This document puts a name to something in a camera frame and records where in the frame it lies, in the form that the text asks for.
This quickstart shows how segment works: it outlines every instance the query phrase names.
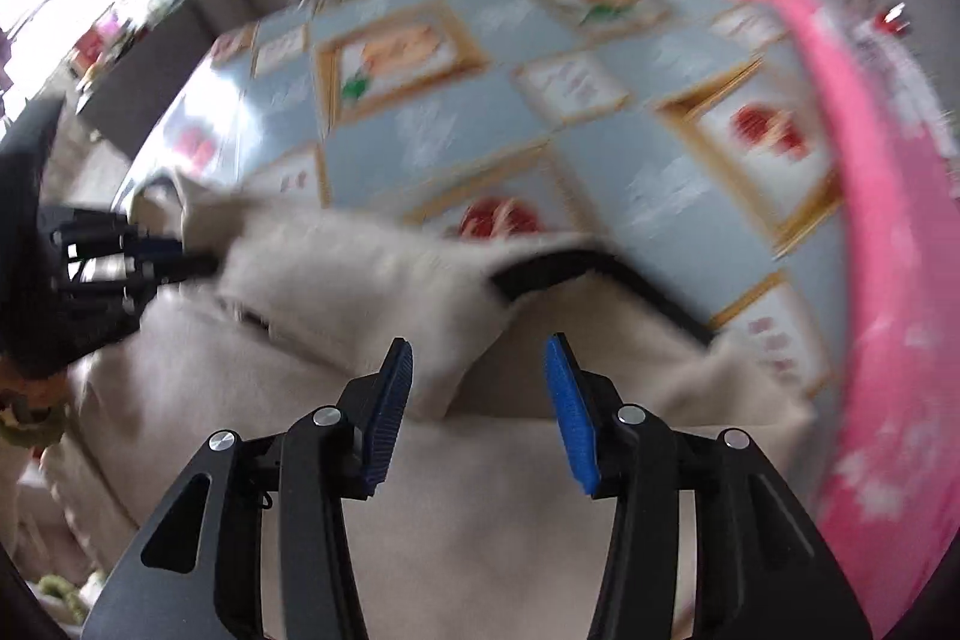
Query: beige cloth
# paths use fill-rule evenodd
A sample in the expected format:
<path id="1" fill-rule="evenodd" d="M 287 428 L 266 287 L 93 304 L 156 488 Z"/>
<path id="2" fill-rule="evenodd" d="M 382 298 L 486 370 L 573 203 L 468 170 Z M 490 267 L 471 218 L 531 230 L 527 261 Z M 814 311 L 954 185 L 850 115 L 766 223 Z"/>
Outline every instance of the beige cloth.
<path id="1" fill-rule="evenodd" d="M 165 290 L 140 332 L 74 372 L 72 437 L 44 469 L 97 560 L 113 565 L 134 525 L 210 432 L 285 431 L 378 367 L 394 336 L 415 379 L 385 485 L 344 517 L 372 637 L 407 640 L 587 634 L 613 501 L 570 476 L 544 396 L 544 337 L 668 423 L 738 425 L 784 468 L 811 419 L 733 340 L 709 351 L 611 284 L 584 278 L 508 307 L 491 271 L 548 241 L 448 242 L 287 202 L 189 205 L 184 240 L 226 254 L 219 280 Z M 256 313 L 270 332 L 232 317 Z M 265 629 L 282 636 L 266 513 Z M 693 592 L 685 506 L 678 618 Z"/>

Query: table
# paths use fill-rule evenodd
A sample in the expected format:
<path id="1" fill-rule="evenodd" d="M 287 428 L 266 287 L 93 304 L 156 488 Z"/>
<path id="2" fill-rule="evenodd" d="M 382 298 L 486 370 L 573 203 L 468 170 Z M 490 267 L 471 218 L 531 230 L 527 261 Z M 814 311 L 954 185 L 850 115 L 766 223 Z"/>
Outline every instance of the table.
<path id="1" fill-rule="evenodd" d="M 772 10 L 724 0 L 347 0 L 214 47 L 118 204 L 157 172 L 445 237 L 586 231 L 779 379 L 835 398 L 834 159 Z"/>

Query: pink object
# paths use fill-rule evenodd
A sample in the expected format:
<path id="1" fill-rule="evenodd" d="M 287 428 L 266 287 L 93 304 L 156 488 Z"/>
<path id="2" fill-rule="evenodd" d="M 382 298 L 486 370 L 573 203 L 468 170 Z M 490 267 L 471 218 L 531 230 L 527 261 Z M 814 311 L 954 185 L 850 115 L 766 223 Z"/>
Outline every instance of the pink object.
<path id="1" fill-rule="evenodd" d="M 819 524 L 882 637 L 960 527 L 960 217 L 932 138 L 904 133 L 840 15 L 756 1 L 793 32 L 843 181 L 853 344 Z"/>

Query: pink cloth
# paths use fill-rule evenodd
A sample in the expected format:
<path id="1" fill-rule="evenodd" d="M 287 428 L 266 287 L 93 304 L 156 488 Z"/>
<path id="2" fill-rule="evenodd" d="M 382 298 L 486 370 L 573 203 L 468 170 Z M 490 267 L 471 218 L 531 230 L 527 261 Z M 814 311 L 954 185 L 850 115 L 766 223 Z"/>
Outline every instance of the pink cloth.
<path id="1" fill-rule="evenodd" d="M 819 523 L 882 637 L 960 527 L 960 218 L 930 136 L 902 132 L 842 15 L 754 1 L 791 28 L 839 160 L 853 343 Z"/>

